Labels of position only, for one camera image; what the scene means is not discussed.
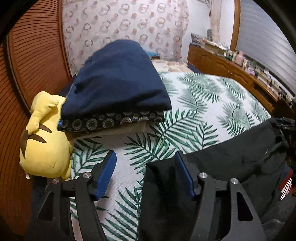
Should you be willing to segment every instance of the pink circle pattern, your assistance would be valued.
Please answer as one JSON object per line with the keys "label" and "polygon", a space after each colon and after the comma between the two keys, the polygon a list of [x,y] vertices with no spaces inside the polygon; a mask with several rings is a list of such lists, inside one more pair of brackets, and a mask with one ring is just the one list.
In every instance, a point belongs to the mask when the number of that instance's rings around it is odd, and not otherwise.
{"label": "pink circle pattern", "polygon": [[162,59],[180,61],[187,30],[186,0],[64,0],[63,29],[72,74],[95,51],[130,39]]}

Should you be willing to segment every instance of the metal screw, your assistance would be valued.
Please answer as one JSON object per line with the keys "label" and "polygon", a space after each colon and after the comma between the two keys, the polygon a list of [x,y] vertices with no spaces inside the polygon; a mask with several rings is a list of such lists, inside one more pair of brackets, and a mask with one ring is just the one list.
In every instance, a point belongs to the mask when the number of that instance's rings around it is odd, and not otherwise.
{"label": "metal screw", "polygon": [[53,180],[52,180],[52,183],[53,183],[53,184],[58,184],[58,183],[59,183],[59,178],[55,178],[55,179],[53,179]]}
{"label": "metal screw", "polygon": [[83,177],[84,178],[89,178],[90,176],[91,176],[91,173],[90,172],[83,173]]}
{"label": "metal screw", "polygon": [[201,173],[200,173],[200,177],[201,177],[201,178],[207,178],[207,174],[206,174],[205,172],[201,172]]}
{"label": "metal screw", "polygon": [[232,179],[231,179],[231,182],[232,182],[233,184],[238,184],[238,183],[239,183],[239,181],[238,181],[236,178],[232,178]]}

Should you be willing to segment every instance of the pink vase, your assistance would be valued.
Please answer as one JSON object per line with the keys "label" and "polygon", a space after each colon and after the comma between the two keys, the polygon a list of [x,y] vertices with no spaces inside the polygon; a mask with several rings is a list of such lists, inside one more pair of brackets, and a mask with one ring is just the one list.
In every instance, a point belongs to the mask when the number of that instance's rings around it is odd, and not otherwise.
{"label": "pink vase", "polygon": [[244,53],[242,51],[239,52],[235,59],[235,63],[239,66],[242,66],[244,63]]}

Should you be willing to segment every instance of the stuffed animal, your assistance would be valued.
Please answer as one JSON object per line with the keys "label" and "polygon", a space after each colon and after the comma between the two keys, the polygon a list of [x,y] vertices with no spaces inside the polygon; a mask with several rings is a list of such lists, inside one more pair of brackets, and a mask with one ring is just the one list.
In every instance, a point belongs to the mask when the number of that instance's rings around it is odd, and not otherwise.
{"label": "stuffed animal", "polygon": [[70,176],[73,147],[66,134],[57,131],[65,100],[44,91],[33,99],[32,115],[20,139],[20,165],[28,174],[63,179]]}

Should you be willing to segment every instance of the window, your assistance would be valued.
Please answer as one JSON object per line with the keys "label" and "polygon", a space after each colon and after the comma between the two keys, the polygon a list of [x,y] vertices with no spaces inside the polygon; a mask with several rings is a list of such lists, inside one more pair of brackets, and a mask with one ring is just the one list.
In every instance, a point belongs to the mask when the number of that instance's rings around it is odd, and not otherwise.
{"label": "window", "polygon": [[276,23],[253,0],[241,0],[237,50],[267,67],[291,94],[296,93],[296,54]]}

